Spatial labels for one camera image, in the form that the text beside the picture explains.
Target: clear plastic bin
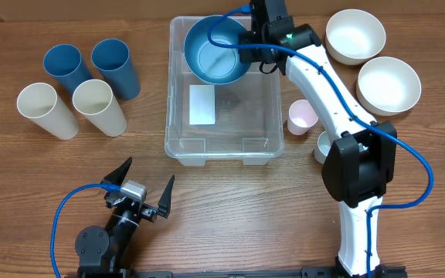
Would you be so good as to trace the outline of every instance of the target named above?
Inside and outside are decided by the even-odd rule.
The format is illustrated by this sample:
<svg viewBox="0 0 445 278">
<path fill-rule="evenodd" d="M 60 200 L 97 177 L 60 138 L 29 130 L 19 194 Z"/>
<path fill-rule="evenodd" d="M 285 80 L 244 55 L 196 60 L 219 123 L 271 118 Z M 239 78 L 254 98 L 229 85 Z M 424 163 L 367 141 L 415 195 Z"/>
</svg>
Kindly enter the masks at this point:
<svg viewBox="0 0 445 278">
<path fill-rule="evenodd" d="M 200 19 L 179 16 L 171 21 L 166 154 L 185 166 L 204 166 L 209 159 L 265 165 L 284 146 L 279 71 L 265 75 L 254 63 L 240 80 L 215 86 L 214 124 L 189 122 L 190 85 L 206 84 L 188 68 L 183 43 Z M 250 29 L 250 17 L 233 19 Z"/>
</svg>

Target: wood grain surface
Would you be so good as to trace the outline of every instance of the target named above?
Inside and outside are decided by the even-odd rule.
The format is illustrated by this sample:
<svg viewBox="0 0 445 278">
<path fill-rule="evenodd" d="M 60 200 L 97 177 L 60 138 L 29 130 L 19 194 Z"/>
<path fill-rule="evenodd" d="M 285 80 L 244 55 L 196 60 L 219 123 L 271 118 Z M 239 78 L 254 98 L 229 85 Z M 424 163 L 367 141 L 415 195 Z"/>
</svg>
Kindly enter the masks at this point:
<svg viewBox="0 0 445 278">
<path fill-rule="evenodd" d="M 436 185 L 422 205 L 383 211 L 379 218 L 379 255 L 387 265 L 407 266 L 410 277 L 445 277 L 445 15 L 379 16 L 388 34 L 383 56 L 410 64 L 420 75 L 423 93 L 408 113 L 391 120 L 399 137 L 426 156 Z M 296 18 L 324 34 L 326 16 Z M 141 79 L 134 100 L 121 101 L 126 132 L 111 138 L 74 111 L 79 134 L 60 141 L 20 116 L 15 102 L 30 83 L 58 88 L 42 68 L 46 51 L 59 43 L 79 47 L 95 77 L 90 52 L 102 39 L 123 39 Z M 172 213 L 155 224 L 142 222 L 129 251 L 140 271 L 174 273 L 223 270 L 285 270 L 332 266 L 340 244 L 338 203 L 327 193 L 321 166 L 312 150 L 323 131 L 292 136 L 284 128 L 285 151 L 264 167 L 241 161 L 209 161 L 187 168 L 165 154 L 169 20 L 0 23 L 0 278 L 54 277 L 49 235 L 56 207 L 72 189 L 100 181 L 132 156 L 128 179 L 148 186 L 155 204 L 169 177 L 176 175 Z M 354 92 L 359 66 L 334 63 Z M 285 77 L 281 82 L 284 115 L 302 98 Z M 398 149 L 394 180 L 385 203 L 408 202 L 426 187 L 422 166 Z M 78 267 L 77 233 L 104 225 L 110 211 L 103 192 L 72 198 L 60 218 L 56 258 L 61 273 Z"/>
</svg>

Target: white card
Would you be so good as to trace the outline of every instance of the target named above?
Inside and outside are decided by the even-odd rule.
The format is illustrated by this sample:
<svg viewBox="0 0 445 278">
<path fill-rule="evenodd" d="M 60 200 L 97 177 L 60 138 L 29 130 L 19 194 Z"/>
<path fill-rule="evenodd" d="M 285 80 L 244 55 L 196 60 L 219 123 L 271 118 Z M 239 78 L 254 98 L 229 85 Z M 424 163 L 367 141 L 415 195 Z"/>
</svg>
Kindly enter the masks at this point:
<svg viewBox="0 0 445 278">
<path fill-rule="evenodd" d="M 214 85 L 190 85 L 190 125 L 216 123 Z"/>
</svg>

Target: small white cup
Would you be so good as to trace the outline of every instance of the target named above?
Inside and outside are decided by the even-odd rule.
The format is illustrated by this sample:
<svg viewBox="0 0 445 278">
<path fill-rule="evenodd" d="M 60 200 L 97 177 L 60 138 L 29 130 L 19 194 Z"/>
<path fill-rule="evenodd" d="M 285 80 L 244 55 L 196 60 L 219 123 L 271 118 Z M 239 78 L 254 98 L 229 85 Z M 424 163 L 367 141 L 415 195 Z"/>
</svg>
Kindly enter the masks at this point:
<svg viewBox="0 0 445 278">
<path fill-rule="evenodd" d="M 317 144 L 314 149 L 314 157 L 318 163 L 324 164 L 325 158 L 328 156 L 331 150 L 331 142 L 329 141 L 328 134 L 324 131 L 318 137 Z"/>
<path fill-rule="evenodd" d="M 75 116 L 47 83 L 30 84 L 16 99 L 19 113 L 62 140 L 68 140 L 80 128 Z"/>
<path fill-rule="evenodd" d="M 318 121 L 318 116 L 308 100 L 297 100 L 290 106 L 287 129 L 294 135 L 305 134 Z"/>
<path fill-rule="evenodd" d="M 107 136 L 116 137 L 127 129 L 127 120 L 111 87 L 103 80 L 87 80 L 73 93 L 75 109 Z"/>
</svg>

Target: blue cup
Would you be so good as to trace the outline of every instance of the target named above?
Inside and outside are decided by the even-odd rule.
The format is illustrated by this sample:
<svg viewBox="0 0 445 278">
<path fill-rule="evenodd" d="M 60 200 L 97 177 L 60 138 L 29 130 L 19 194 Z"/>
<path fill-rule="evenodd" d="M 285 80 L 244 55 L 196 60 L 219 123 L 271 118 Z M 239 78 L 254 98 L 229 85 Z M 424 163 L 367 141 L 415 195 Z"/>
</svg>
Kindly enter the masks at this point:
<svg viewBox="0 0 445 278">
<path fill-rule="evenodd" d="M 99 42 L 92 50 L 92 63 L 120 98 L 130 100 L 138 96 L 140 83 L 126 43 L 119 39 Z"/>
<path fill-rule="evenodd" d="M 222 15 L 208 16 L 198 21 L 186 34 L 183 51 L 190 70 L 202 81 L 213 85 L 225 85 L 241 78 L 251 63 L 241 63 L 237 49 L 214 46 L 207 39 L 211 24 Z M 238 35 L 246 32 L 245 27 L 234 19 L 227 18 L 212 31 L 215 42 L 228 45 L 238 44 Z"/>
<path fill-rule="evenodd" d="M 72 95 L 83 81 L 92 79 L 80 51 L 70 44 L 51 48 L 44 56 L 44 69 Z"/>
</svg>

